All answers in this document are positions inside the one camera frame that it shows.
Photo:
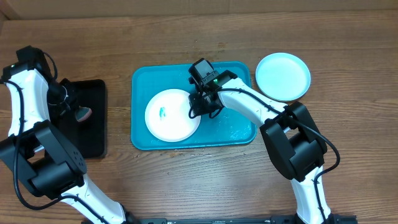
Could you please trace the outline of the black orange sponge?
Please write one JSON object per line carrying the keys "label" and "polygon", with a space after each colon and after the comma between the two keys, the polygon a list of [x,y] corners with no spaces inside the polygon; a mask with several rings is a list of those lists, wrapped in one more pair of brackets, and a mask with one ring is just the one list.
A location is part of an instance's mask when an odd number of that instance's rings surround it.
{"label": "black orange sponge", "polygon": [[75,119],[81,123],[87,120],[92,114],[91,108],[80,106],[75,110]]}

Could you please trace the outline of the white plate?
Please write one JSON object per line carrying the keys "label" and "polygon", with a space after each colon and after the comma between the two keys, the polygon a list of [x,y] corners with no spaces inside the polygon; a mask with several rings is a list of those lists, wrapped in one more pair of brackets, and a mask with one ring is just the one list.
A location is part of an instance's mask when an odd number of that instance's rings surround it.
{"label": "white plate", "polygon": [[144,118],[149,132],[165,142],[179,142],[189,138],[199,127],[201,117],[190,111],[189,92],[164,90],[147,104]]}

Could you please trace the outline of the light blue plate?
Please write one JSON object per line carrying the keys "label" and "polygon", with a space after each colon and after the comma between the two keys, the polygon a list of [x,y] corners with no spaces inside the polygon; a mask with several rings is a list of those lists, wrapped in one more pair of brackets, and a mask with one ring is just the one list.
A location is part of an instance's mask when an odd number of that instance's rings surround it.
{"label": "light blue plate", "polygon": [[312,78],[307,64],[295,55],[273,53],[256,67],[256,83],[267,97],[295,101],[309,90]]}

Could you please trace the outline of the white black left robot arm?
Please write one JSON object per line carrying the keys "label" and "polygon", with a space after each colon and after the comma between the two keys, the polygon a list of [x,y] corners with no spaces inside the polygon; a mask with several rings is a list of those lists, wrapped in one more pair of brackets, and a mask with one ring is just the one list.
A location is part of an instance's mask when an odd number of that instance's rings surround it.
{"label": "white black left robot arm", "polygon": [[88,223],[139,223],[88,177],[81,151],[56,126],[65,114],[74,114],[77,122],[92,114],[91,108],[78,104],[73,83],[57,81],[57,67],[48,53],[28,45],[16,54],[18,61],[4,67],[1,76],[12,104],[1,160],[12,171],[20,203],[30,210],[44,210],[63,202]]}

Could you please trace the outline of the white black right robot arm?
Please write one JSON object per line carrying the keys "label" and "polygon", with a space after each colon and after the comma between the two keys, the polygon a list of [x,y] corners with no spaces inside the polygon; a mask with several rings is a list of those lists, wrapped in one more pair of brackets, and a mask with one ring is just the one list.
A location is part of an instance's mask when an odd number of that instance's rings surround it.
{"label": "white black right robot arm", "polygon": [[224,108],[234,110],[255,124],[269,159],[290,180],[300,223],[330,223],[331,210],[323,191],[324,155],[327,140],[308,109],[301,103],[280,103],[247,86],[237,74],[216,71],[201,58],[188,70],[196,91],[189,96],[189,118],[218,116]]}

